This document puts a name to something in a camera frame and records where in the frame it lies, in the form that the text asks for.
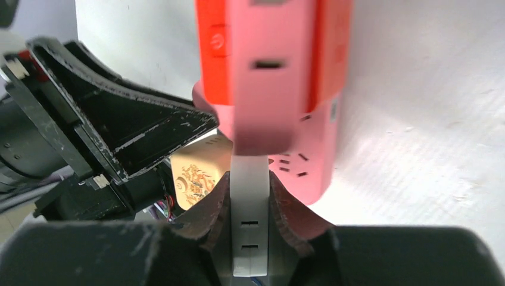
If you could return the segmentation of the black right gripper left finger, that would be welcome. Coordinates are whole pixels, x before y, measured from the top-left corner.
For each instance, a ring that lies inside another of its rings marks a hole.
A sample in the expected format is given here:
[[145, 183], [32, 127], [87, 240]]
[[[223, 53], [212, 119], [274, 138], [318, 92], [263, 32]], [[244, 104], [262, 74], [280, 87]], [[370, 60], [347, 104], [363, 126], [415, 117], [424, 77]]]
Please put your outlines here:
[[211, 285], [232, 284], [230, 172], [196, 205], [176, 219], [177, 234], [196, 243], [198, 263]]

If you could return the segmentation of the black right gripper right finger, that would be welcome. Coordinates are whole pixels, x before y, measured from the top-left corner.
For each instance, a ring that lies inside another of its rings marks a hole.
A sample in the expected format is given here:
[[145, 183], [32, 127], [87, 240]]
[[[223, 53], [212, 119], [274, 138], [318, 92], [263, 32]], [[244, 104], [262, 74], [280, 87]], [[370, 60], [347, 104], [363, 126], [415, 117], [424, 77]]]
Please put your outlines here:
[[269, 175], [269, 284], [339, 285], [335, 227]]

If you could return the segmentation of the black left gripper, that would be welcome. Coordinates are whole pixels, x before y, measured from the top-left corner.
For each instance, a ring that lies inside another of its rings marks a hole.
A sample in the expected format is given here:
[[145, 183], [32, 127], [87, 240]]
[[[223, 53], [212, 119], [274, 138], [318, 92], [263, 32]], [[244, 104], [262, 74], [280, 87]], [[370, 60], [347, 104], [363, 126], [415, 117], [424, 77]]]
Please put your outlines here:
[[53, 220], [132, 220], [162, 199], [162, 161], [219, 124], [186, 99], [122, 78], [79, 41], [38, 37], [7, 52], [1, 200], [56, 182]]

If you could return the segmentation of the white plug adapter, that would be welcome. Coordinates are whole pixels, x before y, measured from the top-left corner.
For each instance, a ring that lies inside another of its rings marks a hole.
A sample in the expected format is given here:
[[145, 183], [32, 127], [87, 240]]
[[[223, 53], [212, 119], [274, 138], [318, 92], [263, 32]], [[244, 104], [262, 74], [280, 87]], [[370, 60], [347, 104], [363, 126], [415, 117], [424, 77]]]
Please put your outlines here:
[[232, 156], [232, 262], [235, 277], [266, 276], [270, 179], [266, 156]]

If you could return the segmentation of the pink plug adapter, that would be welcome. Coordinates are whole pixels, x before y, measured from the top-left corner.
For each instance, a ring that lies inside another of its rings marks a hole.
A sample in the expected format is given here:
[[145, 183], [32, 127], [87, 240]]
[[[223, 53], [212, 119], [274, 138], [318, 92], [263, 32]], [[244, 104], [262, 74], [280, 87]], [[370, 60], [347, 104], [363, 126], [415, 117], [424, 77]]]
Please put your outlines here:
[[233, 104], [286, 97], [294, 107], [280, 127], [295, 127], [306, 107], [316, 1], [230, 1]]

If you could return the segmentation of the red cube socket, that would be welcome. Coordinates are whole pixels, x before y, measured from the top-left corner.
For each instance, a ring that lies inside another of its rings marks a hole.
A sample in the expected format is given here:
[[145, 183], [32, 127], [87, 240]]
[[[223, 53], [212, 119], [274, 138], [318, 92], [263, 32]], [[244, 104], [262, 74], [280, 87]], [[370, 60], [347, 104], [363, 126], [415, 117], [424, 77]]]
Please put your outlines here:
[[204, 98], [280, 101], [312, 112], [342, 91], [351, 1], [197, 1]]

